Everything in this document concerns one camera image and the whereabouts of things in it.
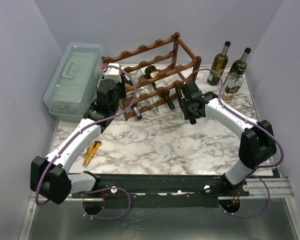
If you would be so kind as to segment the dark green wine bottle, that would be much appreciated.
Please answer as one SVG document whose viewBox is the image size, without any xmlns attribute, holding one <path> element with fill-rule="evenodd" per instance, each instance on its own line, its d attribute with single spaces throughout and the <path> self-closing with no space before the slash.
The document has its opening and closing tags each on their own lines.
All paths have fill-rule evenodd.
<svg viewBox="0 0 300 240">
<path fill-rule="evenodd" d="M 191 103 L 183 96 L 181 87 L 176 87 L 175 91 L 184 119 L 189 120 L 191 125 L 195 125 L 197 123 L 196 112 L 192 109 Z"/>
<path fill-rule="evenodd" d="M 159 74 L 159 71 L 158 71 L 158 69 L 154 65 L 150 65 L 150 66 L 148 66 L 148 67 L 145 68 L 144 73 L 145 73 L 145 78 L 146 79 L 151 79 L 151 78 L 156 77 Z M 165 83 L 165 81 L 163 79 L 159 79 L 159 80 L 154 81 L 152 83 L 152 86 L 155 89 L 167 87 L 167 85 L 166 85 L 166 83 Z M 159 96 L 162 99 L 165 100 L 166 104 L 168 105 L 168 107 L 171 110 L 173 110 L 175 108 L 175 105 L 173 104 L 173 102 L 172 102 L 172 100 L 170 98 L 170 91 L 169 90 L 161 92 L 159 94 Z"/>
</svg>

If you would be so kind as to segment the clear bottle black cap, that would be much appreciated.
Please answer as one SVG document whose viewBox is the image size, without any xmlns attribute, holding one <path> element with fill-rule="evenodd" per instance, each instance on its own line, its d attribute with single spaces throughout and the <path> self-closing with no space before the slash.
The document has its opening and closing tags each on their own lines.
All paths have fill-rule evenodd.
<svg viewBox="0 0 300 240">
<path fill-rule="evenodd" d="M 236 72 L 230 73 L 226 78 L 221 94 L 224 101 L 231 101 L 243 85 L 244 70 L 245 69 L 242 66 L 239 66 Z"/>
</svg>

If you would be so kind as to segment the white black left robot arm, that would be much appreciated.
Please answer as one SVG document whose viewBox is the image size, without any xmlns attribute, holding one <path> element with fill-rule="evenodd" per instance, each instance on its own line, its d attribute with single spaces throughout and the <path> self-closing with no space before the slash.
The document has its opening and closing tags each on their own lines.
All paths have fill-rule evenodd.
<svg viewBox="0 0 300 240">
<path fill-rule="evenodd" d="M 96 99 L 84 113 L 76 129 L 54 151 L 45 157 L 36 156 L 30 167 L 30 189 L 59 205 L 68 195 L 85 192 L 94 198 L 101 185 L 96 175 L 69 171 L 83 150 L 117 117 L 119 101 L 126 95 L 125 84 L 113 79 L 102 79 Z"/>
</svg>

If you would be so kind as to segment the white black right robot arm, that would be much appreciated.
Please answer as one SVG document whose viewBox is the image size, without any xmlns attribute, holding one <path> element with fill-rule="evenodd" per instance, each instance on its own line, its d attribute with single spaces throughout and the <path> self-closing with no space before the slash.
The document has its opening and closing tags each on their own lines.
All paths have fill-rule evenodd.
<svg viewBox="0 0 300 240">
<path fill-rule="evenodd" d="M 193 81 L 175 91 L 185 120 L 194 125 L 199 118 L 212 118 L 240 140 L 237 162 L 218 183 L 224 195 L 233 195 L 247 176 L 277 152 L 272 125 L 267 120 L 257 121 L 229 107 L 211 91 L 202 93 Z"/>
</svg>

